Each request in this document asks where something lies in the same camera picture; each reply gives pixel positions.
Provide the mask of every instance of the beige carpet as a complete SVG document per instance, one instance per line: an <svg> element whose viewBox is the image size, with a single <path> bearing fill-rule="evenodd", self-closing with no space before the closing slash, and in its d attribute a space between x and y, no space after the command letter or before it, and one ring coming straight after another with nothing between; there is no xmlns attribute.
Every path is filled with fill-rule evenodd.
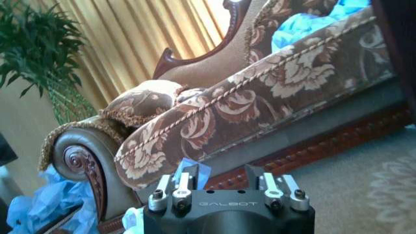
<svg viewBox="0 0 416 234"><path fill-rule="evenodd" d="M416 129L291 173L316 209L317 234L416 234Z"/></svg>

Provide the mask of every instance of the gold curtain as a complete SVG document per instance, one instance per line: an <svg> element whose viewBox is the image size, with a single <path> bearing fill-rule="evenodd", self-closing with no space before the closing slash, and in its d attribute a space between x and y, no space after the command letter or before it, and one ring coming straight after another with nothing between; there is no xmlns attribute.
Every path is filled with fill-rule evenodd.
<svg viewBox="0 0 416 234"><path fill-rule="evenodd" d="M227 33L223 0L36 0L59 3L80 22L88 45L79 58L81 93L96 109L152 78L165 47L189 59L212 50Z"/></svg>

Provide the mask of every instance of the floral upholstery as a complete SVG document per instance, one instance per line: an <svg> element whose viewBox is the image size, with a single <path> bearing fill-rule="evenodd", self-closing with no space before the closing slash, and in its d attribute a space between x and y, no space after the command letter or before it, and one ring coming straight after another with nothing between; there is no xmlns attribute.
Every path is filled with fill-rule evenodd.
<svg viewBox="0 0 416 234"><path fill-rule="evenodd" d="M269 0L245 35L245 60L248 64L272 53L272 35L280 24L295 14L325 16L337 0Z"/></svg>
<svg viewBox="0 0 416 234"><path fill-rule="evenodd" d="M193 88L193 89L188 89L188 90L181 91L181 93L177 95L177 98L176 98L176 104L184 102L185 100L188 100L193 96L201 94L204 90L205 90L205 88Z"/></svg>
<svg viewBox="0 0 416 234"><path fill-rule="evenodd" d="M145 123L115 157L123 182L135 189L148 186L175 171L183 157L207 160L392 76L369 7L259 60Z"/></svg>
<svg viewBox="0 0 416 234"><path fill-rule="evenodd" d="M172 81L148 80L125 91L101 110L100 115L128 127L139 127L173 107L183 90L183 86Z"/></svg>

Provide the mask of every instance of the blue plastic wrap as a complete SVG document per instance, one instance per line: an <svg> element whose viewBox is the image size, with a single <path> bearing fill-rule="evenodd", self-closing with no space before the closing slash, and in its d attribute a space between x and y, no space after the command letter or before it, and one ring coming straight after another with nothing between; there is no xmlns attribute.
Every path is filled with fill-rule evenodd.
<svg viewBox="0 0 416 234"><path fill-rule="evenodd" d="M181 177L183 169L185 167L193 166L195 164L199 164L197 188L196 188L199 190L199 189L204 188L204 186L205 186L205 184L208 182L209 174L211 174L211 167L209 166L207 166L207 165L199 163L197 161L193 161L192 159L188 159L188 158L184 157L181 159L180 165L177 166L173 178L175 178L175 183L179 184L180 183L180 177Z"/></svg>
<svg viewBox="0 0 416 234"><path fill-rule="evenodd" d="M79 204L83 204L81 209L61 228L73 234L99 233L89 183L64 179L53 166L40 173L40 177L47 180L47 185L36 190L33 198L17 196L11 202L7 224L13 230L9 234L35 233Z"/></svg>
<svg viewBox="0 0 416 234"><path fill-rule="evenodd" d="M199 164L199 174L197 174L197 189L203 189L207 181L209 179L211 167L188 159L183 158L181 163L177 166L176 172L173 174L175 182L179 184L180 175L183 169L195 164ZM143 223L143 207L136 209L135 207L129 208L125 211L125 214L121 219L123 227L125 229L124 234L144 234L144 223Z"/></svg>
<svg viewBox="0 0 416 234"><path fill-rule="evenodd" d="M312 34L329 24L345 19L349 15L369 6L369 0L339 0L331 14L317 17L309 14L296 14L280 25L272 37L272 53L287 45Z"/></svg>

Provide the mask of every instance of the screw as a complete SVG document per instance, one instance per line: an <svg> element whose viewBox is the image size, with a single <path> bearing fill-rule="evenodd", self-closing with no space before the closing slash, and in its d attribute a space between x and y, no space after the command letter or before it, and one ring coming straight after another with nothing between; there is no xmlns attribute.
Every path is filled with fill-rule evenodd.
<svg viewBox="0 0 416 234"><path fill-rule="evenodd" d="M184 209L187 209L188 203L184 199L180 199L176 203L176 209L183 211Z"/></svg>
<svg viewBox="0 0 416 234"><path fill-rule="evenodd" d="M153 192L153 199L161 199L161 197L163 197L163 190L156 189Z"/></svg>
<svg viewBox="0 0 416 234"><path fill-rule="evenodd" d="M271 202L271 209L276 211L276 210L279 210L280 208L281 208L281 202L280 202L280 200L273 199L272 202Z"/></svg>
<svg viewBox="0 0 416 234"><path fill-rule="evenodd" d="M296 189L295 190L295 197L297 199L305 199L305 197L307 197L305 191L303 191L301 189Z"/></svg>

